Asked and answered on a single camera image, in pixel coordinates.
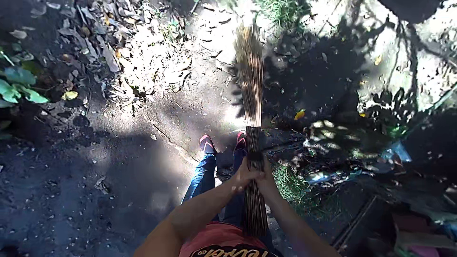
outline red shoe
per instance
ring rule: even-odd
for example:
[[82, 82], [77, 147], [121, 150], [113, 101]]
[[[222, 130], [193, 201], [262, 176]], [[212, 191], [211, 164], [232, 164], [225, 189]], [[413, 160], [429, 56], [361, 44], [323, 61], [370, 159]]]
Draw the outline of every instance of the red shoe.
[[236, 146], [233, 152], [238, 149], [246, 150], [246, 131], [244, 130], [238, 132], [238, 136], [236, 137]]
[[200, 138], [200, 149], [205, 154], [216, 154], [216, 149], [214, 148], [213, 141], [208, 135], [203, 135]]

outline broom handle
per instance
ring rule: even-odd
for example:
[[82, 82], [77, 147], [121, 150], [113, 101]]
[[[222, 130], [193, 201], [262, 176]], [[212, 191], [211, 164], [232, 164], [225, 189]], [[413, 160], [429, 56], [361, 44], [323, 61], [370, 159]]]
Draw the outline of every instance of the broom handle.
[[[246, 127], [246, 149], [248, 151], [248, 167], [263, 171], [263, 156], [260, 151], [260, 127]], [[249, 236], [264, 236], [268, 229], [266, 220], [265, 200], [251, 181], [244, 192], [245, 221], [244, 231]]]

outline person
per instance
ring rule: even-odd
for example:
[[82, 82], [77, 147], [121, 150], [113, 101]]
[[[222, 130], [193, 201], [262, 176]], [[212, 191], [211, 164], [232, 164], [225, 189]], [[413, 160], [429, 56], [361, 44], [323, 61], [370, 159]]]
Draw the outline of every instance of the person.
[[[216, 150], [211, 138], [200, 138], [205, 156], [183, 198], [148, 235], [134, 257], [273, 257], [282, 256], [271, 240], [271, 233], [260, 238], [244, 236], [240, 228], [243, 215], [243, 189], [255, 179], [265, 203], [270, 207], [293, 249], [303, 257], [338, 257], [280, 195], [268, 160], [264, 170], [249, 170], [246, 158], [246, 133], [237, 136], [234, 169], [229, 180], [215, 187]], [[218, 213], [225, 207], [223, 219]]]

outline red shirt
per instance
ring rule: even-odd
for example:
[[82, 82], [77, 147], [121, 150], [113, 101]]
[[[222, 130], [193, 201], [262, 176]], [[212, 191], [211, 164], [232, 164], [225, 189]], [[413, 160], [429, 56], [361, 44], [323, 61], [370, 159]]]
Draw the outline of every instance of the red shirt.
[[210, 222], [192, 241], [181, 247], [179, 257], [267, 257], [275, 256], [256, 237], [223, 222]]

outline broom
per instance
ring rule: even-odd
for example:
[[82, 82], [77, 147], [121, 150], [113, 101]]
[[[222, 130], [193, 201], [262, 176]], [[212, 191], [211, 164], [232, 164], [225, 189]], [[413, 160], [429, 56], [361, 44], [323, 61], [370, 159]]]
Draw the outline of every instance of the broom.
[[[236, 32], [235, 51], [246, 117], [248, 167], [262, 171], [263, 155], [259, 142], [262, 116], [262, 46], [257, 26], [244, 27], [241, 24]], [[241, 225], [248, 236], [264, 236], [268, 229], [265, 201], [254, 180], [244, 191], [244, 216]]]

